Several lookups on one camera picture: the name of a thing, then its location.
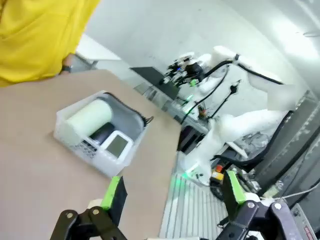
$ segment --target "device screen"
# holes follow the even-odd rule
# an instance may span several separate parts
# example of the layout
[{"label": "device screen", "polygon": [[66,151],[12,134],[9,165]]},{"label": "device screen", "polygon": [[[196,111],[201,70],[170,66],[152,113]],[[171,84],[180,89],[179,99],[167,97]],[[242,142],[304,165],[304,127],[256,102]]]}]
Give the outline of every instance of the device screen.
[{"label": "device screen", "polygon": [[116,158],[119,158],[122,151],[125,149],[128,141],[117,135],[113,141],[106,148],[107,151],[112,153]]}]

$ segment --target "wristwatch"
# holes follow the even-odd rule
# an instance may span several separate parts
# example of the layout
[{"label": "wristwatch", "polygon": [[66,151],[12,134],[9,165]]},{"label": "wristwatch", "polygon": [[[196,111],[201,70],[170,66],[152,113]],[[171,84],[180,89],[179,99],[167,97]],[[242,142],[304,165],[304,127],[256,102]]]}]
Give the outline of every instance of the wristwatch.
[{"label": "wristwatch", "polygon": [[71,73],[71,69],[72,69],[72,65],[71,66],[62,65],[61,72],[67,71]]}]

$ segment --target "white box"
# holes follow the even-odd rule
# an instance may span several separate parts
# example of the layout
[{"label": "white box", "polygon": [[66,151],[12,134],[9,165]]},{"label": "white box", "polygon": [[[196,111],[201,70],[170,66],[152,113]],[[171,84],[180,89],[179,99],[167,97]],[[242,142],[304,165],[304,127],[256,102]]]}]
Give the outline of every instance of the white box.
[{"label": "white box", "polygon": [[73,128],[67,125],[66,120],[74,115],[77,111],[82,109],[90,102],[101,97],[106,91],[97,92],[83,100],[80,100],[56,113],[56,123],[54,130],[54,138],[60,141],[63,145],[69,148],[77,156],[79,156],[86,163],[96,167],[99,171],[108,177],[114,177],[126,166],[130,165],[134,154],[141,143],[148,126],[146,126],[142,133],[134,140],[133,146],[130,149],[127,157],[122,162],[117,162],[117,158],[105,149],[102,149],[88,136],[76,132]]}]

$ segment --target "ceiling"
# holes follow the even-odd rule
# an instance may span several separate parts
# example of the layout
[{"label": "ceiling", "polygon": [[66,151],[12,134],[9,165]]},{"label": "ceiling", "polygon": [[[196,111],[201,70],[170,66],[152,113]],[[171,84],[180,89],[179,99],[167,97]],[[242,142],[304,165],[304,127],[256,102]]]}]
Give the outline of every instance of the ceiling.
[{"label": "ceiling", "polygon": [[320,98],[319,0],[223,0],[223,2],[265,35]]}]

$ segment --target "hand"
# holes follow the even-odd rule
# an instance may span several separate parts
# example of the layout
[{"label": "hand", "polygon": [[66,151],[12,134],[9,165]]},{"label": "hand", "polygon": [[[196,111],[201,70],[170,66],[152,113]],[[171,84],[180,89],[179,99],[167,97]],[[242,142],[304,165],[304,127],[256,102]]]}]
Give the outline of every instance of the hand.
[{"label": "hand", "polygon": [[61,71],[61,72],[59,73],[59,75],[67,75],[67,74],[70,74],[70,72],[68,72],[68,71]]}]

